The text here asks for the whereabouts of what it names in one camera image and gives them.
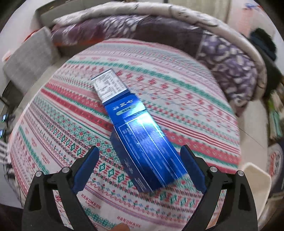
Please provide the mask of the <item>blue toothpaste box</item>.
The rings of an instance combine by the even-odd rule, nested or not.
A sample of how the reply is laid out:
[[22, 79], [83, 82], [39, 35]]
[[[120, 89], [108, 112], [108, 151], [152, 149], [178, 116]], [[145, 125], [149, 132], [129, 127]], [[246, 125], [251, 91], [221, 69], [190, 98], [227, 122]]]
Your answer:
[[138, 192], [153, 192], [184, 176], [181, 158], [140, 99], [131, 93], [103, 103], [110, 141]]

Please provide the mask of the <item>small blue white box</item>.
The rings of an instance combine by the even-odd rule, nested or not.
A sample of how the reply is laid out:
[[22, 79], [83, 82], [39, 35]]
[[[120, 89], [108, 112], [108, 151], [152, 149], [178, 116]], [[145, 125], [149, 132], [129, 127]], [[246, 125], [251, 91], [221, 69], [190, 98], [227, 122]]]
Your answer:
[[112, 69], [109, 69], [102, 74], [91, 79], [99, 99], [103, 105], [129, 93], [129, 89], [123, 81], [115, 74]]

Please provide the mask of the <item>white trash bin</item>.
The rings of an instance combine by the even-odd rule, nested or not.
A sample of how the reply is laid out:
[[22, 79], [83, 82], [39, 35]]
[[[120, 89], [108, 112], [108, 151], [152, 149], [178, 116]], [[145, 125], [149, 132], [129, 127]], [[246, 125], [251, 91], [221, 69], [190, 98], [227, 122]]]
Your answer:
[[249, 183], [254, 197], [257, 218], [259, 219], [271, 191], [271, 176], [252, 162], [243, 164], [241, 170]]

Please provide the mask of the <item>blue Ganten water carton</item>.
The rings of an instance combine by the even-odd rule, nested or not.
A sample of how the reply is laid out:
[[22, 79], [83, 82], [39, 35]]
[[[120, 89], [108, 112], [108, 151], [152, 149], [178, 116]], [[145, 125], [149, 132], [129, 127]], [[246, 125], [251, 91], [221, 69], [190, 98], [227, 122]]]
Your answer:
[[272, 179], [271, 194], [283, 192], [283, 141], [268, 148], [266, 171]]

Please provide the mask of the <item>wooden bookshelf with books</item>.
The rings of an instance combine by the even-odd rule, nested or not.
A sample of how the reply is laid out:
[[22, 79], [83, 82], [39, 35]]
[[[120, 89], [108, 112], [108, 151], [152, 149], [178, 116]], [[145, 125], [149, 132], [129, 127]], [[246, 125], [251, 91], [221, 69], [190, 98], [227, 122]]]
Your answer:
[[272, 90], [267, 100], [270, 143], [283, 139], [283, 83]]

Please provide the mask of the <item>black cabinet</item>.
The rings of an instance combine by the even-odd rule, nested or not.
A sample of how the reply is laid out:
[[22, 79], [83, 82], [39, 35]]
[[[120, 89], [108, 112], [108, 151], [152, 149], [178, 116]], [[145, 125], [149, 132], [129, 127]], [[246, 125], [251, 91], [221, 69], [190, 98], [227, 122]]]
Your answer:
[[252, 39], [248, 39], [248, 41], [258, 50], [265, 62], [267, 70], [267, 85], [262, 98], [263, 100], [268, 100], [270, 93], [277, 88], [283, 75], [274, 61], [266, 54], [265, 50], [263, 50], [261, 46], [255, 43]]

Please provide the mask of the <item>purple white folded quilt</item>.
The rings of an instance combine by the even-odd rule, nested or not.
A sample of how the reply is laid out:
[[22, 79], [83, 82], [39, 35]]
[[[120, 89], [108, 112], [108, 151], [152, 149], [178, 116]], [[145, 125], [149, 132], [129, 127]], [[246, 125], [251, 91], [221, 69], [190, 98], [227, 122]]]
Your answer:
[[267, 71], [257, 49], [242, 34], [208, 14], [157, 2], [111, 1], [54, 19], [56, 46], [92, 45], [124, 38], [179, 49], [205, 65], [240, 116], [260, 99]]

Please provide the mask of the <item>grey checked cushion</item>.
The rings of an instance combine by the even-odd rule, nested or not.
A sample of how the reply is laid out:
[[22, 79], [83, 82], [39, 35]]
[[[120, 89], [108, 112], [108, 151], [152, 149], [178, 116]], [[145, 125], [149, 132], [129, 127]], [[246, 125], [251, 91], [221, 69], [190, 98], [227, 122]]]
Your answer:
[[3, 72], [22, 94], [26, 94], [45, 70], [59, 59], [60, 54], [51, 40], [51, 31], [43, 27], [10, 56]]

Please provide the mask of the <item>dark clothes pile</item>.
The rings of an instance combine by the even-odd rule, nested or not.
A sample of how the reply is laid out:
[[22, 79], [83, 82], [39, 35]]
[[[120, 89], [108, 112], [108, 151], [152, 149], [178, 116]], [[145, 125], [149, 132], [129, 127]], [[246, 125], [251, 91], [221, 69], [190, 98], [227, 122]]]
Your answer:
[[250, 33], [250, 40], [259, 46], [273, 61], [276, 60], [276, 45], [264, 29], [257, 28]]

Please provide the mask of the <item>beige curtain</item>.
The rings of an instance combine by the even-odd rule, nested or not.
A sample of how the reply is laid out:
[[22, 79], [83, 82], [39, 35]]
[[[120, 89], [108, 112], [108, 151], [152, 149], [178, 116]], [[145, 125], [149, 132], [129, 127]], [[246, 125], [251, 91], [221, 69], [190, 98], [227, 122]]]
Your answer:
[[208, 14], [223, 22], [227, 21], [231, 6], [230, 0], [170, 0], [168, 3]]

